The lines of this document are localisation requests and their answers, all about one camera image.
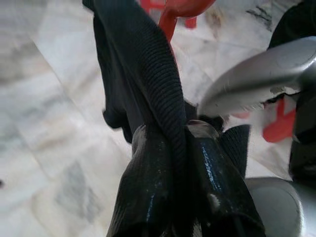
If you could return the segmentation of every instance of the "white marble tile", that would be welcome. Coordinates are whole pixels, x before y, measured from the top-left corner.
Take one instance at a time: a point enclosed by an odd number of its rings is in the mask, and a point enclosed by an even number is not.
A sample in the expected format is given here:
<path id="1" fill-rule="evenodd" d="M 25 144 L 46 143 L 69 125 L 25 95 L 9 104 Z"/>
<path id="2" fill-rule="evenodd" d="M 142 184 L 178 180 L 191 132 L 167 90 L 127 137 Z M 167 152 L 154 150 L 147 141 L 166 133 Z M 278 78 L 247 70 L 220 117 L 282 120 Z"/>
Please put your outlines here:
<path id="1" fill-rule="evenodd" d="M 21 134 L 44 171 L 55 177 L 93 144 L 93 132 L 66 97 L 55 98 L 18 123 Z"/>
<path id="2" fill-rule="evenodd" d="M 97 61 L 94 33 L 74 32 L 35 43 L 61 81 L 67 95 L 87 119 L 104 123 L 104 87 Z"/>
<path id="3" fill-rule="evenodd" d="M 17 16 L 16 1 L 2 0 L 0 2 L 0 32 L 2 34 L 7 31 L 25 31 Z"/>
<path id="4" fill-rule="evenodd" d="M 32 212 L 44 228 L 59 237 L 75 237 L 103 210 L 75 162 L 48 188 L 32 198 Z"/>
<path id="5" fill-rule="evenodd" d="M 265 24 L 253 15 L 218 4 L 197 18 L 197 27 L 193 30 L 186 29 L 179 21 L 175 30 L 177 33 L 261 50 L 268 47 L 272 35 Z"/>
<path id="6" fill-rule="evenodd" d="M 252 129 L 248 144 L 248 159 L 259 162 L 276 176 L 290 180 L 288 163 L 290 158 L 291 138 L 278 143 L 268 143 L 262 136 L 264 128 L 264 112 L 251 114 Z"/>
<path id="7" fill-rule="evenodd" d="M 238 10 L 248 10 L 256 6 L 263 5 L 271 0 L 239 0 L 238 2 L 231 0 L 216 0 L 216 4 L 223 7 L 228 7 Z"/>
<path id="8" fill-rule="evenodd" d="M 112 215 L 104 211 L 92 225 L 88 226 L 78 237 L 104 237 L 107 235 Z"/>
<path id="9" fill-rule="evenodd" d="M 0 212 L 9 212 L 46 187 L 49 180 L 12 119 L 3 113 L 0 123 Z"/>
<path id="10" fill-rule="evenodd" d="M 214 78 L 218 43 L 177 33 L 171 44 L 179 47 L 210 78 Z"/>
<path id="11" fill-rule="evenodd" d="M 100 139 L 93 149 L 86 151 L 85 154 L 86 156 L 79 160 L 79 164 L 87 183 L 107 206 L 111 216 L 119 182 L 130 159 L 127 159 L 112 138 Z"/>
<path id="12" fill-rule="evenodd" d="M 249 8 L 246 12 L 250 14 L 254 20 L 264 25 L 268 31 L 272 32 L 272 0 Z"/>
<path id="13" fill-rule="evenodd" d="M 173 47 L 184 98 L 198 103 L 213 80 L 176 45 Z"/>
<path id="14" fill-rule="evenodd" d="M 69 0 L 24 0 L 12 2 L 19 27 L 33 37 L 49 36 L 86 30 L 92 15 L 79 4 Z"/>
<path id="15" fill-rule="evenodd" d="M 219 43 L 215 62 L 215 78 L 218 79 L 220 75 L 230 68 L 261 52 L 262 50 L 251 47 Z"/>
<path id="16" fill-rule="evenodd" d="M 64 90 L 52 71 L 24 77 L 9 83 L 0 89 L 2 105 L 17 122 L 26 117 L 45 113 L 46 107 L 65 97 Z"/>
<path id="17" fill-rule="evenodd" d="M 82 156 L 32 200 L 36 218 L 59 237 L 87 236 L 100 225 L 107 229 L 127 166 L 120 147 L 106 137 L 97 137 Z"/>
<path id="18" fill-rule="evenodd" d="M 258 161 L 248 158 L 246 178 L 256 178 L 256 177 L 278 177 L 276 174 L 271 172 L 268 168 L 263 166 Z"/>
<path id="19" fill-rule="evenodd" d="M 1 84 L 8 84 L 51 71 L 34 42 L 25 32 L 0 34 Z"/>
<path id="20" fill-rule="evenodd" d="M 9 213 L 0 212 L 0 235 L 3 237 L 53 237 L 34 217 L 30 203 Z"/>

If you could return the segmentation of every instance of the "red plastic object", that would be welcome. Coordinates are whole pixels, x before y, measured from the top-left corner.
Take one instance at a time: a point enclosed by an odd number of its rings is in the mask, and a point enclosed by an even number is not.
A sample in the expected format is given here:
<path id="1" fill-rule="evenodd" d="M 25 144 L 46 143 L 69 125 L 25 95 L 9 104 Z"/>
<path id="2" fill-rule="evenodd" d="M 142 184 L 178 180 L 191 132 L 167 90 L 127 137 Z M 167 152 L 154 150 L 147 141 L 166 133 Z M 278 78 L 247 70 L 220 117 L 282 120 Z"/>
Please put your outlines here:
<path id="1" fill-rule="evenodd" d="M 279 100 L 276 109 L 276 121 L 263 130 L 263 137 L 267 142 L 279 142 L 286 137 L 292 136 L 296 111 L 292 110 L 284 114 L 284 103 L 284 98 Z"/>
<path id="2" fill-rule="evenodd" d="M 176 2 L 178 2 L 179 5 L 182 4 L 182 0 L 176 0 Z M 159 2 L 152 2 L 152 0 L 141 0 L 140 4 L 141 4 L 142 8 L 147 13 L 150 12 L 150 9 L 161 9 L 161 10 L 163 10 L 164 7 L 165 7 L 164 1 L 159 3 Z M 195 28 L 197 26 L 197 18 L 196 18 L 196 16 L 194 16 L 193 18 L 186 19 L 185 26 L 187 28 L 191 28 L 191 29 Z"/>
<path id="3" fill-rule="evenodd" d="M 170 42 L 177 24 L 178 17 L 191 18 L 208 9 L 215 0 L 167 0 L 161 14 L 159 26 Z"/>

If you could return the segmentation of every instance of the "black fabric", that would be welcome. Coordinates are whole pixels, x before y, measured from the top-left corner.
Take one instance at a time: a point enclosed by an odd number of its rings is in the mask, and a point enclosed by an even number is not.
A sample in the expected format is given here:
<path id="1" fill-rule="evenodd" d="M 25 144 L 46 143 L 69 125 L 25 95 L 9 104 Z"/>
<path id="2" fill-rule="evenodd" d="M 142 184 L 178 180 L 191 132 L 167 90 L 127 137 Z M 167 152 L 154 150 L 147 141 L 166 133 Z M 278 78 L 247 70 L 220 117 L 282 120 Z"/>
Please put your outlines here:
<path id="1" fill-rule="evenodd" d="M 119 185 L 107 237 L 160 237 L 171 232 L 171 149 L 154 125 L 139 127 L 133 157 Z"/>
<path id="2" fill-rule="evenodd" d="M 171 144 L 175 182 L 185 170 L 186 123 L 178 69 L 162 30 L 134 0 L 83 0 L 94 11 L 98 60 L 106 94 L 106 123 L 135 130 L 156 123 Z"/>
<path id="3" fill-rule="evenodd" d="M 249 131 L 249 125 L 240 125 L 230 128 L 219 138 L 223 150 L 243 178 L 246 175 Z"/>
<path id="4" fill-rule="evenodd" d="M 273 32 L 269 48 L 308 36 L 316 36 L 315 0 L 304 0 L 286 11 Z"/>

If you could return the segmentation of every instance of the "wrinkled black fabric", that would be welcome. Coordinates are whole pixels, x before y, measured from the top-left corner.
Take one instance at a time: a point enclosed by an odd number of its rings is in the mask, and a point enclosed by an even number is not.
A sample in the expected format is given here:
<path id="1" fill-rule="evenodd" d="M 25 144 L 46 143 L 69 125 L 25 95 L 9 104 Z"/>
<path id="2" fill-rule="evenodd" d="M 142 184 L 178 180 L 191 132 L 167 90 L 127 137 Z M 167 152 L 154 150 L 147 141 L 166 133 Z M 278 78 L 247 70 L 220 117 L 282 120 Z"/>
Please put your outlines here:
<path id="1" fill-rule="evenodd" d="M 178 69 L 163 31 L 134 0 L 83 0 L 83 4 L 94 11 L 106 123 L 121 127 L 128 142 L 139 126 L 155 123 L 171 144 L 180 189 L 186 115 Z"/>
<path id="2" fill-rule="evenodd" d="M 304 0 L 285 12 L 273 32 L 269 48 L 308 36 L 316 36 L 315 0 Z"/>
<path id="3" fill-rule="evenodd" d="M 132 151 L 107 237 L 165 236 L 174 204 L 169 142 L 156 126 L 144 125 L 134 133 Z"/>
<path id="4" fill-rule="evenodd" d="M 264 237 L 264 227 L 243 177 L 202 121 L 188 125 L 190 194 L 195 224 L 203 236 Z"/>

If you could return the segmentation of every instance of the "red chair leg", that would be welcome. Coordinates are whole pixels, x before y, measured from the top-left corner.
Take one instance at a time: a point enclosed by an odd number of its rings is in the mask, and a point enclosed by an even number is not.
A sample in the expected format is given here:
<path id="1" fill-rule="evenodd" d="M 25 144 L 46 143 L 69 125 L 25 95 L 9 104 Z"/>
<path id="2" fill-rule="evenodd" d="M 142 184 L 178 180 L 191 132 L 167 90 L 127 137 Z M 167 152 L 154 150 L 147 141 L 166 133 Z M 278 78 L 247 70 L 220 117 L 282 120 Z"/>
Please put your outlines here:
<path id="1" fill-rule="evenodd" d="M 186 19 L 184 24 L 187 28 L 193 29 L 197 27 L 197 18 L 193 17 L 193 18 Z"/>
<path id="2" fill-rule="evenodd" d="M 151 0 L 140 0 L 140 5 L 144 9 L 144 11 L 149 14 Z"/>

